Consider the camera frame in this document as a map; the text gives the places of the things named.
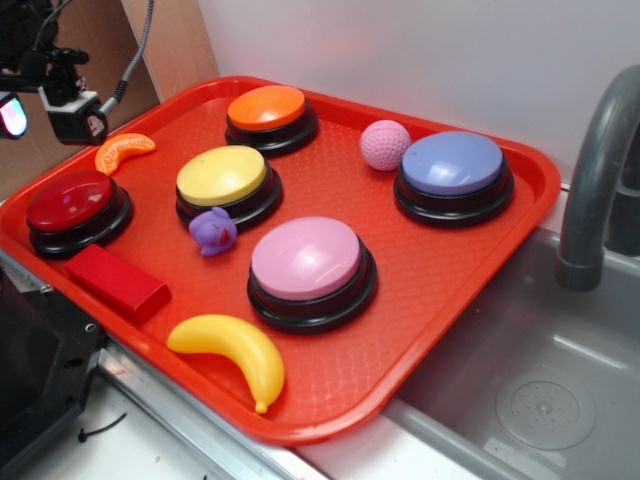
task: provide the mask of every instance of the red rectangular block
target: red rectangular block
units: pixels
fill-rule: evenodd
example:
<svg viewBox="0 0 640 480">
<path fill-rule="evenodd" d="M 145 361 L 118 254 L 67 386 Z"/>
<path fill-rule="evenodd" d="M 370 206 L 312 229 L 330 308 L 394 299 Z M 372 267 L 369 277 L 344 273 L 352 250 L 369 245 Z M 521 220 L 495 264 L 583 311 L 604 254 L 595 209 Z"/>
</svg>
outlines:
<svg viewBox="0 0 640 480">
<path fill-rule="evenodd" d="M 171 299 L 167 285 L 92 244 L 65 264 L 73 280 L 136 322 L 145 322 Z"/>
</svg>

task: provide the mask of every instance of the purple animal figurine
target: purple animal figurine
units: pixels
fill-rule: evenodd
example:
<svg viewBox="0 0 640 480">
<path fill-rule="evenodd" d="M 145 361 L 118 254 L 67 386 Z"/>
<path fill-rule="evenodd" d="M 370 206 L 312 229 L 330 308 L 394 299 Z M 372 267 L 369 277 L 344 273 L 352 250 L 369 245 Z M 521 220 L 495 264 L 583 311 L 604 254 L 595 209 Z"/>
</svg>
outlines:
<svg viewBox="0 0 640 480">
<path fill-rule="evenodd" d="M 220 207 L 213 207 L 191 220 L 189 233 L 202 247 L 200 253 L 207 257 L 228 250 L 238 238 L 236 224 L 227 211 Z"/>
</svg>

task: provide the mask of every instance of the plastic banana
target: plastic banana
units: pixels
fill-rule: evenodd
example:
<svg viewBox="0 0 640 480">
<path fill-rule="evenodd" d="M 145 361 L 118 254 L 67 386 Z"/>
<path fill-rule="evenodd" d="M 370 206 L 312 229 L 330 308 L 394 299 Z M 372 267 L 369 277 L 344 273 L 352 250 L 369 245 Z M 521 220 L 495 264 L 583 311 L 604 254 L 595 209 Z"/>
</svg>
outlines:
<svg viewBox="0 0 640 480">
<path fill-rule="evenodd" d="M 167 340 L 178 353 L 215 353 L 236 363 L 244 374 L 257 413 L 266 413 L 284 386 L 280 352 L 258 327 L 229 315 L 200 315 L 178 324 Z"/>
</svg>

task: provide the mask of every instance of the drain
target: drain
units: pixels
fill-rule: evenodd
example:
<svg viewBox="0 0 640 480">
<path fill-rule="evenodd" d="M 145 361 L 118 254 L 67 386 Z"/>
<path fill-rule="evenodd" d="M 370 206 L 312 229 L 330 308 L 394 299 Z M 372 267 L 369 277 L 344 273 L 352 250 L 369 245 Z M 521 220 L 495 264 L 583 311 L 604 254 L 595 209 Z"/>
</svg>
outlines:
<svg viewBox="0 0 640 480">
<path fill-rule="evenodd" d="M 544 369 L 507 381 L 496 397 L 496 413 L 509 435 L 540 450 L 577 445 L 596 421 L 596 406 L 587 391 Z"/>
</svg>

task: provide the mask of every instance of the small ball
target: small ball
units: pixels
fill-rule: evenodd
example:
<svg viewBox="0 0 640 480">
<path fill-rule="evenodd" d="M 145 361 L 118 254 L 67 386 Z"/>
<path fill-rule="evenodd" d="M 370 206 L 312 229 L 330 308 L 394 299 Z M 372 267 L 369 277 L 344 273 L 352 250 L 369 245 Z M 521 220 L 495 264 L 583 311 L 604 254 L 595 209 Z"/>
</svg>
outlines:
<svg viewBox="0 0 640 480">
<path fill-rule="evenodd" d="M 411 146 L 406 128 L 393 120 L 378 120 L 369 125 L 360 137 L 360 151 L 371 168 L 383 172 L 395 170 L 404 152 Z"/>
</svg>

